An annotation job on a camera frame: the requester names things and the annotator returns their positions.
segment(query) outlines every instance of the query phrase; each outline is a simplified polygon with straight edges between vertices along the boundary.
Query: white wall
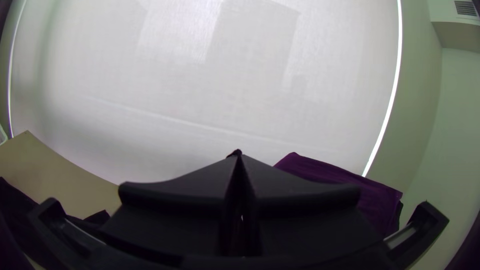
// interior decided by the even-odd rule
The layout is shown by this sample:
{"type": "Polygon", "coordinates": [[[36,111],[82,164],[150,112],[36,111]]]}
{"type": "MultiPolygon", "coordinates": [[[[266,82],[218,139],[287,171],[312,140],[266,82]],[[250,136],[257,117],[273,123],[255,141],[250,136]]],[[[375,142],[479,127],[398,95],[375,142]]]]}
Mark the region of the white wall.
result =
{"type": "Polygon", "coordinates": [[[442,48],[426,0],[403,0],[403,47],[395,102],[367,177],[405,192],[427,146],[440,92],[442,48]]]}
{"type": "Polygon", "coordinates": [[[404,225],[429,201],[450,219],[437,242],[412,268],[444,269],[480,208],[480,54],[443,49],[441,93],[425,155],[403,196],[404,225]]]}

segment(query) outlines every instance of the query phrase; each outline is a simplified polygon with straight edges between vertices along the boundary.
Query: beige desk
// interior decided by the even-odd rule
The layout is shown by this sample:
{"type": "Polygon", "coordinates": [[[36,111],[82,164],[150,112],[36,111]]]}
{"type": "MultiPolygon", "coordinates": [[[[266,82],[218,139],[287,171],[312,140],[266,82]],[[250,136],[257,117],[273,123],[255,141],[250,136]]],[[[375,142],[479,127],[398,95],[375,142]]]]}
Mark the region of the beige desk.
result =
{"type": "Polygon", "coordinates": [[[67,214],[81,219],[104,209],[113,214],[121,204],[117,185],[66,160],[28,131],[0,146],[0,176],[37,203],[56,198],[67,214]]]}

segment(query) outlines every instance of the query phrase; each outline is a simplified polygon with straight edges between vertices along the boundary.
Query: dark cloth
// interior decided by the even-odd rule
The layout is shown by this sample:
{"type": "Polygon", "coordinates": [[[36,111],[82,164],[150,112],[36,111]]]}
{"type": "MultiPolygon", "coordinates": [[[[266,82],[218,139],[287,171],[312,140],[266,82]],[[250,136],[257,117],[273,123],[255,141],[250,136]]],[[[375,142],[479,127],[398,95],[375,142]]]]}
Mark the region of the dark cloth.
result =
{"type": "Polygon", "coordinates": [[[0,270],[34,270],[0,212],[0,270]]]}
{"type": "Polygon", "coordinates": [[[285,156],[274,167],[309,181],[359,186],[361,195],[357,208],[377,232],[386,237],[398,231],[402,209],[400,191],[295,152],[285,156]]]}
{"type": "MultiPolygon", "coordinates": [[[[68,268],[43,243],[27,218],[27,214],[36,206],[38,206],[38,203],[11,186],[3,177],[0,177],[0,213],[3,214],[5,223],[9,228],[9,231],[4,230],[0,233],[11,235],[21,250],[43,268],[47,270],[66,270],[68,268]]],[[[76,226],[95,236],[98,235],[96,230],[109,218],[110,215],[105,210],[84,220],[68,216],[68,219],[76,226]]],[[[0,261],[7,259],[6,256],[6,253],[0,253],[0,261]]]]}

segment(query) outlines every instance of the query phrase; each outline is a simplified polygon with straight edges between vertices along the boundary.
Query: black fabric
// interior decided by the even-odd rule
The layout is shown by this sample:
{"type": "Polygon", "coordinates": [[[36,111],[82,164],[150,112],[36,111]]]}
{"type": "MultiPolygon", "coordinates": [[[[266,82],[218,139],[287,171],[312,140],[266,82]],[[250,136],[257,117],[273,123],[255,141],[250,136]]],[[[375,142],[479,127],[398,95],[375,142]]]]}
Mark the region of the black fabric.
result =
{"type": "Polygon", "coordinates": [[[33,270],[0,212],[0,270],[33,270]]]}
{"type": "MultiPolygon", "coordinates": [[[[0,227],[0,230],[3,229],[0,235],[10,235],[20,249],[43,268],[66,270],[68,268],[47,248],[27,218],[27,214],[38,205],[30,197],[11,186],[3,177],[0,177],[0,213],[3,214],[9,229],[7,231],[0,227]]],[[[95,236],[98,236],[98,227],[109,218],[110,216],[105,210],[93,214],[85,220],[68,216],[68,219],[76,226],[95,236]]],[[[8,253],[0,253],[0,261],[7,260],[8,256],[8,253]]]]}

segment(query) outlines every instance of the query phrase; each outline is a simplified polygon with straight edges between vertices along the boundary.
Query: light strip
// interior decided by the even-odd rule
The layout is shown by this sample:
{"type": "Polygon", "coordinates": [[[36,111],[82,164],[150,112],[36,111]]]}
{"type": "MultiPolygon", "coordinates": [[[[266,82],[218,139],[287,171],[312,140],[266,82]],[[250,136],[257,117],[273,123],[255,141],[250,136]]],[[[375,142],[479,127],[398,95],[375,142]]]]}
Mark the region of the light strip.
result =
{"type": "Polygon", "coordinates": [[[384,138],[385,130],[387,129],[387,124],[389,123],[390,113],[392,112],[392,107],[394,106],[395,94],[397,93],[397,86],[399,84],[399,74],[400,74],[400,64],[402,62],[402,39],[403,39],[403,25],[402,25],[402,3],[401,0],[397,0],[398,4],[398,53],[396,55],[396,69],[395,69],[395,77],[393,79],[393,88],[391,90],[390,101],[388,102],[388,107],[386,109],[385,119],[383,119],[383,124],[381,125],[380,134],[378,135],[378,139],[376,139],[375,146],[371,151],[370,158],[366,163],[365,170],[361,174],[361,176],[365,177],[374,162],[375,156],[380,147],[380,143],[384,138]]]}
{"type": "Polygon", "coordinates": [[[18,14],[18,19],[15,25],[15,31],[13,31],[13,39],[11,41],[11,48],[10,48],[10,61],[8,64],[8,84],[7,84],[7,99],[8,99],[8,121],[10,124],[10,134],[11,137],[14,137],[14,128],[12,126],[12,106],[11,106],[11,86],[12,86],[12,66],[14,61],[14,47],[15,47],[15,38],[17,37],[17,31],[19,29],[20,19],[22,18],[22,14],[24,13],[25,5],[27,4],[27,0],[23,1],[23,4],[20,9],[20,13],[18,14]]]}

